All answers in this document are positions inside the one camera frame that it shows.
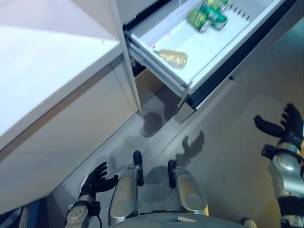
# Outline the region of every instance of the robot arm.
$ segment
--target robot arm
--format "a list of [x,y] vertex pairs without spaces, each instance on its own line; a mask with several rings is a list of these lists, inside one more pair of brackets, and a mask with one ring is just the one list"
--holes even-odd
[[279,137],[277,147],[265,145],[262,155],[269,158],[269,173],[281,210],[283,228],[304,228],[304,159],[300,155],[303,141],[303,120],[298,110],[288,104],[281,121],[276,124],[255,118],[257,128]]
[[106,169],[106,162],[104,162],[88,175],[81,187],[78,201],[66,214],[65,228],[87,228],[92,216],[97,216],[100,227],[102,227],[99,218],[100,202],[96,201],[96,193],[108,191],[114,188],[118,182],[117,175],[109,180],[105,179]]

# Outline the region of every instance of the black cable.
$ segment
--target black cable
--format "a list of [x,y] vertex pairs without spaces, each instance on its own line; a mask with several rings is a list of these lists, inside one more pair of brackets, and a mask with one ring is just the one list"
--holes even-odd
[[99,215],[96,215],[96,217],[97,217],[98,220],[99,220],[100,228],[102,228],[102,227],[103,227],[103,224],[102,224],[102,222],[101,222],[101,219],[100,219]]

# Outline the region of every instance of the silver robot leg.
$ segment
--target silver robot leg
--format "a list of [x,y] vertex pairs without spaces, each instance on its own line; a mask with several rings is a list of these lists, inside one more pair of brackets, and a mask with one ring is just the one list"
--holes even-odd
[[180,212],[209,215],[207,201],[191,174],[181,167],[175,167],[175,161],[168,162],[169,185],[177,188]]
[[138,215],[137,185],[143,185],[143,160],[140,152],[134,152],[133,161],[134,165],[122,174],[115,188],[109,208],[109,226]]

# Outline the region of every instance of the can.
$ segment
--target can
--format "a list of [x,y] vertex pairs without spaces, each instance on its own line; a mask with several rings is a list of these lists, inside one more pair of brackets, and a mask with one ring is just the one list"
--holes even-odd
[[218,11],[226,11],[231,5],[231,0],[206,0],[206,3]]
[[221,30],[227,24],[227,17],[215,10],[214,8],[202,4],[199,8],[201,12],[205,13],[209,19],[212,20],[211,26],[217,30]]
[[189,22],[200,32],[206,32],[211,26],[211,20],[199,9],[193,9],[189,15]]

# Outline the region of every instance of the bottle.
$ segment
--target bottle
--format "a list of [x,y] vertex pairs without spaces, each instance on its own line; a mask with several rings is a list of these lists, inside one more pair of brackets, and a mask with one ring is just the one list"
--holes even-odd
[[183,52],[161,49],[155,51],[163,60],[165,60],[171,67],[176,69],[183,69],[187,63],[188,55]]
[[189,15],[189,22],[200,32],[206,32],[211,26],[211,20],[199,9],[193,9]]
[[208,5],[202,4],[199,9],[212,20],[211,26],[217,30],[221,30],[228,22],[223,14]]

